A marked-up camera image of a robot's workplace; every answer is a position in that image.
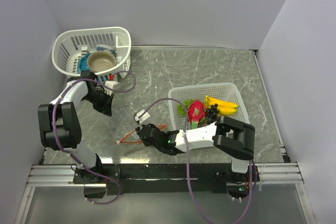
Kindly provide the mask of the clear zip top bag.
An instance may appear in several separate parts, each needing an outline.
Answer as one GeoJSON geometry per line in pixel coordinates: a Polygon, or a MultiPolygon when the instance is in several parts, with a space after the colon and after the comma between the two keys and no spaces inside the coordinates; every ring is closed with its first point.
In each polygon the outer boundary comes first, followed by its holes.
{"type": "Polygon", "coordinates": [[[133,130],[133,131],[127,133],[126,135],[124,135],[124,137],[122,139],[117,140],[114,143],[117,144],[117,145],[120,145],[120,144],[133,144],[134,145],[134,144],[141,144],[142,140],[138,136],[137,131],[133,130]]]}

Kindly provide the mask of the green fake grapes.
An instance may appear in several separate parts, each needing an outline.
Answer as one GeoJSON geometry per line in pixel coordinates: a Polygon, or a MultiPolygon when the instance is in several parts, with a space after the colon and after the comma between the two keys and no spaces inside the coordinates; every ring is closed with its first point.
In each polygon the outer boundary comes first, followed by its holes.
{"type": "MultiPolygon", "coordinates": [[[[192,100],[192,99],[186,99],[186,100],[184,100],[183,104],[184,104],[184,106],[185,106],[187,109],[189,109],[189,107],[191,106],[191,104],[192,104],[193,102],[194,102],[194,100],[192,100]]],[[[187,112],[185,111],[185,109],[183,108],[183,106],[180,105],[180,104],[177,105],[177,111],[178,111],[178,114],[179,114],[180,116],[186,116],[186,115],[187,115],[187,112]]]]}

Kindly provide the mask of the red fake apple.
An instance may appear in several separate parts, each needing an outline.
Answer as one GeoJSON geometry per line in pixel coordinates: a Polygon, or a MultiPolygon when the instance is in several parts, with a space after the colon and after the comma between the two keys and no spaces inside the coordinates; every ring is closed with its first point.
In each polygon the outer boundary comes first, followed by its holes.
{"type": "Polygon", "coordinates": [[[188,119],[191,124],[191,129],[196,129],[205,120],[204,103],[200,100],[195,100],[188,107],[188,119]]]}

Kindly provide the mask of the dark fake grapes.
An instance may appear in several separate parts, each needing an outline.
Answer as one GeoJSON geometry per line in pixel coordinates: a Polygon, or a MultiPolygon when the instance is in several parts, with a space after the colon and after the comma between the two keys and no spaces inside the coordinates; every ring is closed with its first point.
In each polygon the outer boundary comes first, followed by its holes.
{"type": "Polygon", "coordinates": [[[213,105],[210,105],[209,108],[205,110],[205,122],[207,125],[210,125],[217,121],[219,115],[219,109],[218,104],[215,103],[213,105]]]}

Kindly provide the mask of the yellow fake banana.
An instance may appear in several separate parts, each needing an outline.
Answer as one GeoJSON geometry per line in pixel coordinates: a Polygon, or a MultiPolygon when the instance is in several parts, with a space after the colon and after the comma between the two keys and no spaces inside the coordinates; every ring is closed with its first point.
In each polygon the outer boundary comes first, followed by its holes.
{"type": "Polygon", "coordinates": [[[205,106],[207,109],[216,109],[219,115],[234,115],[238,112],[239,105],[232,102],[223,101],[205,96],[205,106]]]}

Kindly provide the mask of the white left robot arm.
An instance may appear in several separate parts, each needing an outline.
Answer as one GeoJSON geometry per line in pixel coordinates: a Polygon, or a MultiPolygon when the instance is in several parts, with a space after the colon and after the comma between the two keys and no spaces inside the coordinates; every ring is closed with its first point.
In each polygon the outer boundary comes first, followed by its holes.
{"type": "Polygon", "coordinates": [[[104,169],[98,154],[92,152],[84,143],[80,143],[82,131],[76,106],[85,100],[90,102],[96,111],[111,116],[114,95],[97,88],[98,84],[92,80],[97,80],[98,77],[90,70],[83,71],[79,77],[70,78],[66,87],[82,79],[88,79],[88,81],[75,84],[65,95],[61,96],[59,104],[56,104],[58,100],[55,99],[49,104],[42,104],[38,107],[40,139],[44,147],[54,151],[63,148],[67,154],[74,153],[88,167],[85,170],[80,163],[76,162],[78,175],[92,183],[98,183],[103,180],[104,169]]]}

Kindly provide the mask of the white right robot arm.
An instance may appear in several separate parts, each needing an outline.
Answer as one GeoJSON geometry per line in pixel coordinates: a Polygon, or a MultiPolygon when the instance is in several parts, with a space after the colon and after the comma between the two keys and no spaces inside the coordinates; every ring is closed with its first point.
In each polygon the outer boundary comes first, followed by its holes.
{"type": "Polygon", "coordinates": [[[164,132],[151,123],[141,124],[135,131],[145,146],[153,146],[171,156],[216,147],[231,157],[229,173],[235,181],[242,181],[248,175],[249,162],[254,159],[255,127],[227,116],[220,116],[210,125],[186,131],[164,132]]]}

